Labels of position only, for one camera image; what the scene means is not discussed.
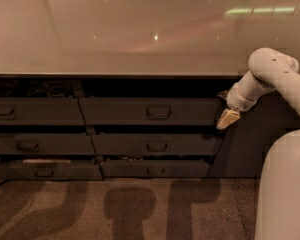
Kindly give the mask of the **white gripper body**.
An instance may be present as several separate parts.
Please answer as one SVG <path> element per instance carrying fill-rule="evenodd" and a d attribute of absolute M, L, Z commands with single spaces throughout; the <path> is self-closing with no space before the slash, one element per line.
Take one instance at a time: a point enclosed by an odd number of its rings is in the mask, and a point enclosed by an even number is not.
<path fill-rule="evenodd" d="M 237 112 L 247 112 L 256 104 L 255 101 L 251 101 L 240 94 L 238 83 L 235 83 L 230 88 L 226 97 L 226 103 L 230 109 Z"/>

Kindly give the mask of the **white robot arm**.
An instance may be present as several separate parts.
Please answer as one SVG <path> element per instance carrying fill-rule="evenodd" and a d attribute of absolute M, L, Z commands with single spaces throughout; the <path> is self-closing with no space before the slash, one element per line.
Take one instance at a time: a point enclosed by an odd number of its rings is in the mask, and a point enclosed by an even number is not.
<path fill-rule="evenodd" d="M 299 62 L 277 50 L 259 48 L 248 59 L 248 72 L 226 92 L 227 107 L 216 128 L 226 129 L 272 91 L 300 117 Z M 254 240 L 300 240 L 300 130 L 278 138 L 265 157 Z"/>

